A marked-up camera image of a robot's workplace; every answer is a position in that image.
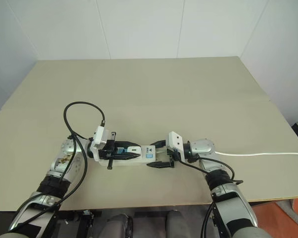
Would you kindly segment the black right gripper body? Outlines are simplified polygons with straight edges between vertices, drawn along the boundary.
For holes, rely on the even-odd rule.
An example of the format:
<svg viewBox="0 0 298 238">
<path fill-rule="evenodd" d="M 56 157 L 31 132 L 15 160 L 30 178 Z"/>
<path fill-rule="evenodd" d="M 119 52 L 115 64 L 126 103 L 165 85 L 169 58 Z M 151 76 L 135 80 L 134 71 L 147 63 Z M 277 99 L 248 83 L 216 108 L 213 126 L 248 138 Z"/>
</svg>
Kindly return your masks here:
<svg viewBox="0 0 298 238">
<path fill-rule="evenodd" d="M 167 155 L 169 156 L 169 161 L 167 162 L 167 168 L 174 168 L 176 162 L 181 161 L 181 154 L 180 151 L 176 148 L 166 150 Z"/>
</svg>

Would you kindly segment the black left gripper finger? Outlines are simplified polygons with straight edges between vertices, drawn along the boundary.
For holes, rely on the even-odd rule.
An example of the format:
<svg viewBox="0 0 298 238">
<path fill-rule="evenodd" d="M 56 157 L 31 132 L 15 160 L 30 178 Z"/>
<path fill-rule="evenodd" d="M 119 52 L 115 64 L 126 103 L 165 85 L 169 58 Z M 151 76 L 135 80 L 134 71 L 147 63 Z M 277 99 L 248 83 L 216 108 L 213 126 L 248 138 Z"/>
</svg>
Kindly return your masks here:
<svg viewBox="0 0 298 238">
<path fill-rule="evenodd" d="M 138 153 L 122 153 L 122 154 L 115 154 L 114 160 L 130 160 L 141 156 Z"/>
<path fill-rule="evenodd" d="M 115 147 L 123 147 L 123 148 L 128 148 L 130 146 L 139 146 L 139 144 L 130 142 L 130 141 L 115 141 Z"/>
</svg>

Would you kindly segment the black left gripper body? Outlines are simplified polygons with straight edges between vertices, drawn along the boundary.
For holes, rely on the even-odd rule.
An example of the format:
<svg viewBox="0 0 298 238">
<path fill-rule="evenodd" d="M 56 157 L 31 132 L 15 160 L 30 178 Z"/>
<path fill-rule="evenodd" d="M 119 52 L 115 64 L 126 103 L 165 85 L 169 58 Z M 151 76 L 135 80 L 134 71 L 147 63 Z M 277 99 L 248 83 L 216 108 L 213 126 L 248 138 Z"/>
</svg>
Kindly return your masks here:
<svg viewBox="0 0 298 238">
<path fill-rule="evenodd" d="M 110 132 L 105 146 L 99 150 L 99 163 L 107 165 L 107 169 L 113 169 L 113 161 L 115 155 L 115 138 L 116 132 Z"/>
</svg>

